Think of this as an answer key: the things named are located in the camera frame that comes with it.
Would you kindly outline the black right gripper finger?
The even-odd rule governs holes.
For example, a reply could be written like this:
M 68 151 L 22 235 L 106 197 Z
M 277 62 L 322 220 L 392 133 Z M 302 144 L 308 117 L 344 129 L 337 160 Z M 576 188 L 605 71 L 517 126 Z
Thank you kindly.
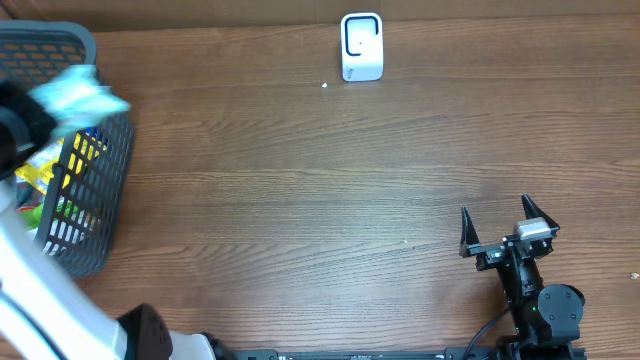
M 531 220 L 534 218 L 542 218 L 550 228 L 551 233 L 553 235 L 557 234 L 557 232 L 560 230 L 560 225 L 555 220 L 553 220 L 548 214 L 546 214 L 535 203 L 535 201 L 529 194 L 523 193 L 521 195 L 521 202 L 522 202 L 523 210 L 527 220 Z
M 459 246 L 459 255 L 462 258 L 475 256 L 481 246 L 471 216 L 466 207 L 461 208 L 462 233 Z

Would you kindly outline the teal tissue packet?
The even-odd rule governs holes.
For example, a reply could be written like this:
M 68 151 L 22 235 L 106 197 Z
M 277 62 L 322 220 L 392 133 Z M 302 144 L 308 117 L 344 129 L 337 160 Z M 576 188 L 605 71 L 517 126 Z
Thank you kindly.
M 79 130 L 95 127 L 131 105 L 102 85 L 95 65 L 72 65 L 28 95 L 56 122 L 51 142 Z

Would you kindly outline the yellow snack packet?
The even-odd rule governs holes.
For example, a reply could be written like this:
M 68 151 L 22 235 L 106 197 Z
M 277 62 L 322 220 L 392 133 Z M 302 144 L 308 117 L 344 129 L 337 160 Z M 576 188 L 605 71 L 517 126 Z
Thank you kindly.
M 53 165 L 60 160 L 64 144 L 65 140 L 60 139 L 33 155 L 15 171 L 17 178 L 24 180 L 45 195 L 50 181 L 54 178 Z M 79 155 L 75 153 L 70 155 L 70 163 L 67 168 L 75 174 L 81 174 L 86 169 L 88 161 L 96 160 L 107 151 L 108 146 L 106 140 L 100 139 L 96 143 L 91 143 L 80 134 L 76 134 L 73 149 L 78 150 Z

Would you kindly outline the green snack packet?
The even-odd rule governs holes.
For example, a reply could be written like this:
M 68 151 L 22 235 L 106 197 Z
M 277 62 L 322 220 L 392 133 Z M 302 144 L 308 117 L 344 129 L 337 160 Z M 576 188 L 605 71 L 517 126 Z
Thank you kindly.
M 43 215 L 44 204 L 41 203 L 38 206 L 24 205 L 17 209 L 17 213 L 24 220 L 28 230 L 36 229 L 40 226 Z M 71 201 L 59 200 L 57 202 L 55 212 L 61 214 L 64 220 L 61 221 L 56 217 L 53 217 L 51 229 L 64 228 L 70 221 L 81 224 L 81 213 L 77 205 Z

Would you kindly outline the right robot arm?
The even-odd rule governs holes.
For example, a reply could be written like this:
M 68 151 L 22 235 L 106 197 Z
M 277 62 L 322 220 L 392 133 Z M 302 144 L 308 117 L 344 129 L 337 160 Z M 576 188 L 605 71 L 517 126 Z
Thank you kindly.
M 471 216 L 461 209 L 459 255 L 473 257 L 479 272 L 496 270 L 522 348 L 560 347 L 580 338 L 585 297 L 576 287 L 546 285 L 537 261 L 553 252 L 560 225 L 526 193 L 521 196 L 525 219 L 501 242 L 483 245 Z

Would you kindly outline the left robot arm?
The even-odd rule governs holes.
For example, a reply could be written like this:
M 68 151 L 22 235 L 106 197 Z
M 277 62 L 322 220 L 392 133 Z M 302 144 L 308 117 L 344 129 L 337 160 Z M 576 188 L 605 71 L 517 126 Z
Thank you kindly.
M 95 80 L 1 85 L 1 332 L 29 359 L 223 359 L 207 333 L 172 331 L 142 304 L 112 318 L 74 283 L 104 265 L 129 165 L 127 104 Z M 14 172 L 56 140 L 35 232 L 18 213 Z

